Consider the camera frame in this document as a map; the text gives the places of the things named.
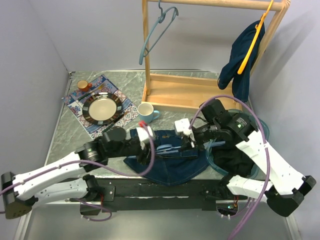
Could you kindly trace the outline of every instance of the blue mug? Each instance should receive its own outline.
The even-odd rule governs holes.
[[[146,124],[149,124],[153,120],[160,117],[160,112],[157,110],[154,110],[154,106],[152,106],[148,102],[143,102],[138,106],[138,114],[139,114],[139,118],[142,121],[145,121]]]

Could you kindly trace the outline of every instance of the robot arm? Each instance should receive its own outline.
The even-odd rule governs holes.
[[[154,138],[151,128],[148,126],[147,129]],[[126,131],[117,128],[116,131],[105,132],[103,136],[85,143],[64,158],[34,171],[17,175],[12,172],[4,173],[1,176],[2,189],[23,183],[3,194],[6,218],[18,218],[30,212],[32,208],[58,200],[79,198],[92,201],[102,189],[96,178],[87,173],[99,166],[86,163],[66,164],[78,160],[90,160],[107,165],[109,158],[128,156],[136,156],[140,162],[145,162],[146,159],[150,159],[151,154],[148,145],[149,136],[142,127],[138,127],[137,132],[138,137],[126,140]],[[32,176],[37,177],[24,182]]]
[[[205,106],[202,113],[207,120],[198,128],[189,129],[189,120],[176,121],[175,130],[184,138],[182,148],[201,146],[212,139],[222,139],[234,144],[244,152],[266,174],[268,148],[270,159],[270,176],[262,198],[277,214],[288,217],[304,200],[304,196],[316,184],[312,176],[304,176],[290,166],[283,157],[267,142],[263,143],[262,133],[256,124],[244,113],[231,116],[219,100]],[[264,181],[248,179],[239,175],[229,175],[226,187],[233,195],[258,198]]]

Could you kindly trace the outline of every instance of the black rimmed plate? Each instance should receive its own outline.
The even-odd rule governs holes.
[[[82,108],[84,119],[94,125],[110,124],[120,116],[121,112],[121,100],[109,92],[91,95]]]

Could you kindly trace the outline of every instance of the white wall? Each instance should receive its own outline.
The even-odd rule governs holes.
[[[27,0],[0,5],[0,175],[19,174],[45,163],[68,72]],[[0,215],[0,239],[18,222]]]
[[[69,71],[143,69],[141,0],[29,0]],[[172,6],[163,3],[163,8]],[[179,16],[150,54],[152,69],[219,73],[231,45],[263,11],[176,4]],[[168,22],[172,13],[166,18]],[[160,11],[149,3],[149,27]],[[167,26],[159,25],[150,43]]]
[[[318,184],[294,212],[304,240],[320,236],[320,2],[293,0],[251,79],[254,110],[270,126],[270,143]]]

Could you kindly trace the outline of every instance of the patterned placemat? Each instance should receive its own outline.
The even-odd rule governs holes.
[[[138,116],[138,108],[137,106],[129,99],[126,95],[124,95],[108,78],[104,75],[99,76],[92,82],[92,87],[90,90],[94,90],[94,93],[112,93],[119,97],[122,102],[122,113],[128,111],[128,113],[120,119],[115,125],[119,127],[124,127],[128,123],[130,123],[133,119]],[[87,131],[92,139],[99,137],[102,135],[102,131],[108,127],[108,125],[94,125],[85,120],[82,114],[82,108],[90,96],[85,97],[84,99],[77,101],[77,99],[86,94],[86,92],[82,92],[77,89],[69,95],[65,96],[62,100],[66,106],[73,112],[74,116],[81,123],[83,128]]]

